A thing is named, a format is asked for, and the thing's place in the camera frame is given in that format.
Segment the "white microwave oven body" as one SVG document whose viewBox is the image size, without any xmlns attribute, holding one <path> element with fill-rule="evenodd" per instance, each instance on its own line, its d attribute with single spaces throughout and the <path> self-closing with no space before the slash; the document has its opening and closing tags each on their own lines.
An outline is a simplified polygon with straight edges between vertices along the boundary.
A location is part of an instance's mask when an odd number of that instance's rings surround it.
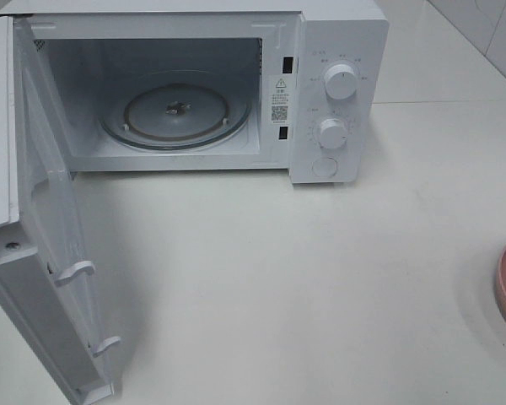
<svg viewBox="0 0 506 405">
<path fill-rule="evenodd" d="M 48 44 L 62 101 L 70 171 L 285 169 L 295 184 L 354 181 L 389 24 L 373 1 L 11 1 L 0 16 L 29 21 Z M 335 62 L 358 70 L 358 89 L 331 99 L 323 76 Z M 258 80 L 244 126 L 200 148 L 154 151 L 119 142 L 100 124 L 106 89 L 150 73 L 202 70 Z M 319 124 L 345 121 L 338 149 Z M 312 171 L 319 158 L 337 173 Z"/>
</svg>

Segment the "white microwave knob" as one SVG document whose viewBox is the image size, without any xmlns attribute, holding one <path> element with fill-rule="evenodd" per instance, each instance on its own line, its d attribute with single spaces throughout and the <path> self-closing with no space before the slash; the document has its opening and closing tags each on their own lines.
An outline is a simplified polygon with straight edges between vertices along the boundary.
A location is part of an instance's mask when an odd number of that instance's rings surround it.
<svg viewBox="0 0 506 405">
<path fill-rule="evenodd" d="M 339 149 L 345 146 L 348 129 L 345 121 L 329 118 L 319 124 L 317 140 L 324 149 Z"/>
<path fill-rule="evenodd" d="M 338 61 L 326 69 L 323 80 L 331 99 L 345 100 L 358 89 L 358 70 L 348 61 Z"/>
</svg>

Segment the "white microwave door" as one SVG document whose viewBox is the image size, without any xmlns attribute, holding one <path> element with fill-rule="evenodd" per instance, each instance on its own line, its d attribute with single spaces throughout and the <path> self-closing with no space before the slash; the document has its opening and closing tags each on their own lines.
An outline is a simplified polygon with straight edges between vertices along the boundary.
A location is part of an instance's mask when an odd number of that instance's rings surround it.
<svg viewBox="0 0 506 405">
<path fill-rule="evenodd" d="M 0 16 L 0 306 L 72 404 L 110 397 L 110 348 L 84 244 L 48 44 Z"/>
</svg>

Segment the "glass microwave turntable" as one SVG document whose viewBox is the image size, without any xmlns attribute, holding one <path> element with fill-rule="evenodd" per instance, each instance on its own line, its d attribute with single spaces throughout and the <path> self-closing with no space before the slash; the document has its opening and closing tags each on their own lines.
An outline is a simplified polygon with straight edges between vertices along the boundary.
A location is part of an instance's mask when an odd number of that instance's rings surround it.
<svg viewBox="0 0 506 405">
<path fill-rule="evenodd" d="M 177 151 L 234 136 L 258 95 L 256 78 L 202 70 L 150 73 L 103 92 L 100 124 L 119 142 Z"/>
</svg>

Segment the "round white door button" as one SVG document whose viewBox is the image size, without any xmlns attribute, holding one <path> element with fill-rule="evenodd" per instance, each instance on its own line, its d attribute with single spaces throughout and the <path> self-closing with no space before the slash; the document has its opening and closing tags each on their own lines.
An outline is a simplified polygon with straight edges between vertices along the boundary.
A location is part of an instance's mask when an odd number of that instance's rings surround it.
<svg viewBox="0 0 506 405">
<path fill-rule="evenodd" d="M 330 157 L 322 157 L 312 164 L 313 173 L 322 178 L 333 177 L 338 170 L 337 161 Z"/>
</svg>

